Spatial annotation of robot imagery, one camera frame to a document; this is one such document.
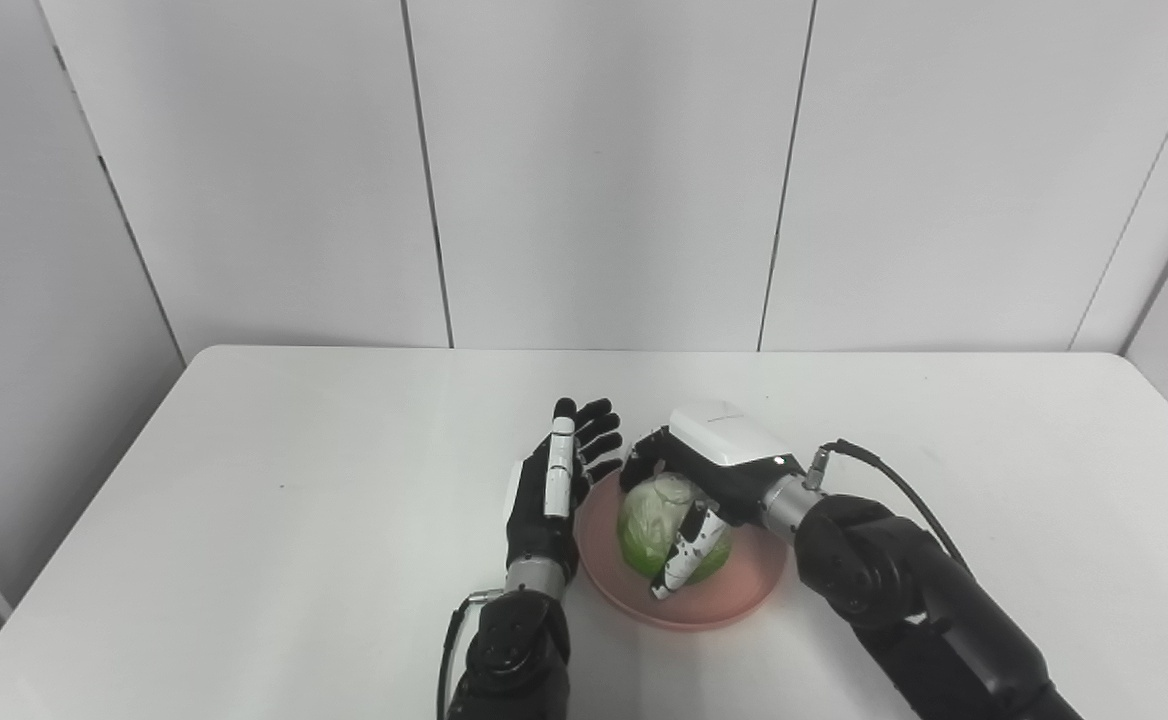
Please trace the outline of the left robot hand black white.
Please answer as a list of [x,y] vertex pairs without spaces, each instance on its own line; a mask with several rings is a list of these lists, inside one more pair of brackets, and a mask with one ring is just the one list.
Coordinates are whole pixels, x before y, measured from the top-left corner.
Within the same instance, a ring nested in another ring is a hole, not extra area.
[[623,445],[620,418],[607,399],[578,406],[559,399],[548,436],[521,464],[514,506],[506,521],[506,565],[547,559],[566,579],[578,568],[573,518],[590,489],[621,461],[609,457]]

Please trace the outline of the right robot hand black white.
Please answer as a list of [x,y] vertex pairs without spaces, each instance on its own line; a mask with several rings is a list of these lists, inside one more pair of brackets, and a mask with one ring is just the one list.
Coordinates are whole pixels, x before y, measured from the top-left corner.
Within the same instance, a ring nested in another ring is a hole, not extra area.
[[805,515],[823,498],[786,443],[726,401],[672,410],[667,424],[631,446],[620,489],[631,496],[663,473],[680,475],[691,489],[651,579],[656,601],[690,583],[726,529],[750,524],[794,541]]

